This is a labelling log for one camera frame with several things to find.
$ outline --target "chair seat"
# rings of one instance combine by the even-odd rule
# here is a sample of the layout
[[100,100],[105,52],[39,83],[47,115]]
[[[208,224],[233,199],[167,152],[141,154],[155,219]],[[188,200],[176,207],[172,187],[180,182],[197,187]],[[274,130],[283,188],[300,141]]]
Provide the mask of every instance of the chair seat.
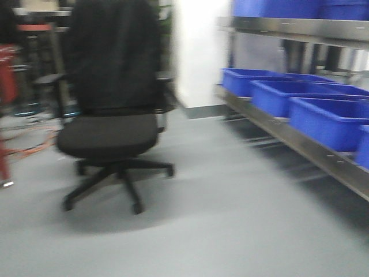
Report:
[[57,147],[77,158],[119,160],[144,153],[156,142],[157,122],[154,114],[80,116],[60,131]]

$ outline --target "chair base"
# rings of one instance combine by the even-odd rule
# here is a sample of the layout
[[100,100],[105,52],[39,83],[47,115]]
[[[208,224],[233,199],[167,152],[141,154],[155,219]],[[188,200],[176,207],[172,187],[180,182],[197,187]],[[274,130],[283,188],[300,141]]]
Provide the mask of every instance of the chair base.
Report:
[[94,162],[91,160],[80,160],[77,162],[77,174],[85,175],[86,166],[102,167],[102,169],[85,180],[79,187],[69,193],[63,202],[63,209],[71,211],[74,208],[76,200],[84,193],[97,186],[99,182],[107,178],[111,174],[116,174],[118,179],[125,184],[131,199],[133,200],[133,213],[138,215],[144,212],[144,206],[141,198],[134,188],[133,182],[127,172],[128,169],[166,169],[168,177],[173,177],[174,165],[171,163],[151,162],[148,160],[127,159],[118,162]]

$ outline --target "chair caster wheel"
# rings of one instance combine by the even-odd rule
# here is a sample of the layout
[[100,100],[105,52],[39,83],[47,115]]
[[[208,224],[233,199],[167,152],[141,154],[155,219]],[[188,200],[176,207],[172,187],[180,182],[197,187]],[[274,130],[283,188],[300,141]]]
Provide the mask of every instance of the chair caster wheel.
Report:
[[135,215],[139,215],[145,211],[144,206],[142,204],[133,204],[133,213]]
[[86,175],[86,167],[81,162],[76,163],[76,168],[77,168],[77,174],[79,176]]
[[69,212],[69,211],[73,210],[73,208],[74,208],[73,201],[68,200],[68,199],[67,200],[64,200],[64,202],[63,202],[63,210],[65,212]]
[[175,171],[174,171],[174,166],[170,166],[167,168],[167,175],[168,177],[173,177],[175,174]]

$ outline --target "blue storage crate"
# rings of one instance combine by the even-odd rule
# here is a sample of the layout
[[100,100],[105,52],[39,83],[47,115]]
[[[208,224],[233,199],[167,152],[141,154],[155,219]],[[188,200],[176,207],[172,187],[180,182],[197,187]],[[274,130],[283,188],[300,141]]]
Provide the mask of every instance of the blue storage crate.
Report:
[[369,0],[325,0],[321,8],[320,18],[368,20]]
[[252,103],[274,117],[288,117],[291,97],[324,98],[338,92],[314,83],[289,81],[253,81]]
[[337,91],[339,94],[344,95],[353,95],[353,96],[360,96],[360,98],[365,99],[366,97],[369,97],[369,91],[366,91],[365,89],[354,87],[353,85],[345,85],[345,84],[319,84],[323,87],[333,89]]
[[318,18],[321,0],[234,0],[233,15],[243,17]]
[[356,151],[360,126],[369,125],[369,101],[292,98],[289,124],[335,151]]
[[223,87],[240,97],[250,97],[254,80],[291,80],[282,73],[268,70],[223,69]]
[[362,126],[360,129],[362,131],[362,139],[360,140],[355,162],[359,166],[369,169],[369,126]]
[[296,74],[296,73],[286,73],[285,75],[289,78],[293,78],[295,81],[304,81],[311,83],[337,83],[336,81],[333,81],[331,79],[316,75]]

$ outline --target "metal shelf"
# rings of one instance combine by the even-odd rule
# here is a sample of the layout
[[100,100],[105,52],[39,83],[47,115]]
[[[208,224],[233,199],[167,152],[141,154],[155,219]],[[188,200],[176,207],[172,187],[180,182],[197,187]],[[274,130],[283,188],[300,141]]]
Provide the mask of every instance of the metal shelf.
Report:
[[369,21],[220,17],[224,30],[369,50]]
[[14,8],[14,13],[17,16],[33,16],[33,17],[68,17],[71,14],[72,8],[61,7],[59,10],[53,11],[34,11],[28,12],[23,8]]
[[286,120],[271,117],[254,107],[250,100],[238,98],[221,86],[217,86],[216,95],[223,99],[228,107],[369,201],[369,171],[359,167],[346,154],[324,147],[290,127]]

